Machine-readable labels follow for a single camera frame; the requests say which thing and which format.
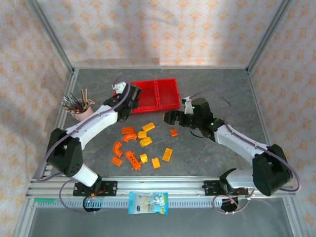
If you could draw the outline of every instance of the red tray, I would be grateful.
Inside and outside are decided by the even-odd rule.
[[[175,110],[180,108],[180,94],[176,78],[132,82],[142,89],[135,113]]]

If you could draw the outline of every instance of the blue packaging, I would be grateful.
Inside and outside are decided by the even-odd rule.
[[[168,215],[168,193],[130,192],[128,213],[160,213]]]

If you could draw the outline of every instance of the wallpaper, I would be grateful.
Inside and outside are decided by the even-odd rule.
[[[316,4],[295,0],[251,75],[272,142],[298,171],[298,193],[316,236]]]
[[[246,68],[282,0],[39,0],[74,67]]]
[[[67,71],[25,0],[0,1],[0,13],[0,236],[11,237]]]

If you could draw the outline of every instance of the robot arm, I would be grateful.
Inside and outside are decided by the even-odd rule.
[[[127,87],[125,82],[116,84],[113,88],[116,91],[116,95],[106,100],[94,114],[64,131],[57,128],[50,136],[47,150],[61,138],[70,134],[49,155],[47,162],[67,177],[74,178],[89,187],[92,193],[97,193],[101,189],[102,181],[98,174],[83,163],[82,150],[103,129],[121,119],[127,119],[132,110],[138,107],[141,89],[134,85],[130,85],[126,99],[118,106],[128,92]]]
[[[221,175],[223,193],[237,188],[257,188],[262,194],[271,196],[292,179],[292,172],[265,152],[270,151],[287,162],[281,147],[276,144],[269,147],[248,138],[230,125],[226,127],[222,119],[213,117],[204,98],[191,101],[186,97],[182,103],[186,106],[185,111],[166,112],[163,118],[166,123],[174,125],[175,121],[179,121],[183,127],[197,128],[204,137],[230,148],[252,165],[252,170],[231,169]]]

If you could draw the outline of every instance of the patterned wallpaper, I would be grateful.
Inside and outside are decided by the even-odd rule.
[[[0,1],[0,236],[15,229],[67,70],[25,0]]]
[[[74,67],[248,66],[282,0],[39,0]]]
[[[252,73],[273,142],[298,171],[298,193],[316,236],[316,4],[295,0]]]

